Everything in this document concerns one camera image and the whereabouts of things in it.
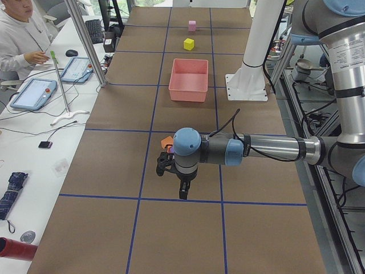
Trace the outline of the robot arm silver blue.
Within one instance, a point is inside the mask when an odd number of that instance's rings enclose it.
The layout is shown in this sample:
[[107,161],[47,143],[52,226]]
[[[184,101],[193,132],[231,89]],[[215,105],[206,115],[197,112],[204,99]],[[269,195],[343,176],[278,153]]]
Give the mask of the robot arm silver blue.
[[156,166],[158,176],[177,175],[181,199],[187,198],[199,163],[237,166],[248,156],[303,160],[364,185],[364,2],[295,1],[291,38],[297,45],[327,46],[340,135],[302,139],[222,130],[201,135],[182,128],[173,137],[173,152],[162,152]]

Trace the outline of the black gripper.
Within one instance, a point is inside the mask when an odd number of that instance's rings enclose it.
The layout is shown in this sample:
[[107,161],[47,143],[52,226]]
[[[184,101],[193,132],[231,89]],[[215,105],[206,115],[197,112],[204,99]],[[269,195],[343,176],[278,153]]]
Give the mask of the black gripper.
[[[161,152],[157,158],[156,173],[158,176],[163,176],[164,172],[174,173],[173,169],[173,154],[168,152]],[[182,180],[179,188],[179,198],[187,200],[190,189],[190,181]]]

